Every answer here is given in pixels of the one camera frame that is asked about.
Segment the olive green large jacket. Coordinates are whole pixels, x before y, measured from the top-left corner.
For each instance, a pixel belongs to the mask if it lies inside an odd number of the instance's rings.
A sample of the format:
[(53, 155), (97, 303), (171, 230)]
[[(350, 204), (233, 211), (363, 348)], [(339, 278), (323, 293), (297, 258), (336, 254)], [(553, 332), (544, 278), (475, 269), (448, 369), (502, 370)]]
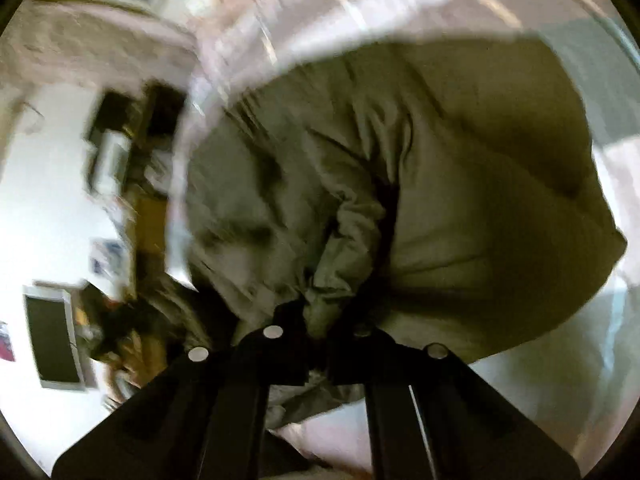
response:
[(627, 247), (533, 37), (366, 44), (238, 93), (183, 209), (198, 296), (169, 297), (201, 344), (299, 306), (314, 338), (379, 327), (472, 363), (565, 322)]

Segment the wooden bedside furniture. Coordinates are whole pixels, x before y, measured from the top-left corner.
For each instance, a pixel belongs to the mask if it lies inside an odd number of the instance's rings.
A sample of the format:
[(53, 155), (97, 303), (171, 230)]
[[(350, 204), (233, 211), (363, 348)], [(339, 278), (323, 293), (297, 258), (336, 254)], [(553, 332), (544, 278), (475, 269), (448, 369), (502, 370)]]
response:
[(166, 148), (174, 138), (185, 100), (183, 92), (152, 81), (130, 118), (136, 130), (125, 176), (124, 204), (131, 217), (124, 234), (134, 257), (134, 282), (114, 296), (93, 284), (79, 291), (88, 322), (86, 346), (90, 358), (104, 365), (111, 408), (124, 404), (187, 348), (207, 341), (186, 302), (190, 290), (165, 272), (168, 199), (143, 175), (154, 148)]

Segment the pastel checked bed sheet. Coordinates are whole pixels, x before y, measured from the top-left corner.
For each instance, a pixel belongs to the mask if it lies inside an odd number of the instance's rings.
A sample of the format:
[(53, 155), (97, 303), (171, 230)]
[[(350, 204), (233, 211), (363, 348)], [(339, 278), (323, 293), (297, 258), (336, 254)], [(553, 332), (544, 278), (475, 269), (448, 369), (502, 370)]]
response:
[(639, 47), (610, 0), (188, 0), (181, 17), (200, 62), (169, 192), (167, 269), (180, 281), (190, 278), (186, 161), (233, 93), (297, 61), (373, 39), (533, 34), (548, 42), (586, 104), (600, 182), (628, 247), (579, 313), (476, 370), (583, 472), (620, 452), (638, 422)]

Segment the dark framed wall picture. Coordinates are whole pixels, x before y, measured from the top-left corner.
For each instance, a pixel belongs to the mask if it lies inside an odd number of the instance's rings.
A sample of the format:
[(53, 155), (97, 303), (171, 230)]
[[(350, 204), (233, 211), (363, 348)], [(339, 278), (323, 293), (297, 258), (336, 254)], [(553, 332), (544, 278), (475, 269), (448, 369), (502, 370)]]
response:
[(41, 387), (84, 390), (70, 294), (59, 288), (28, 286), (23, 298)]

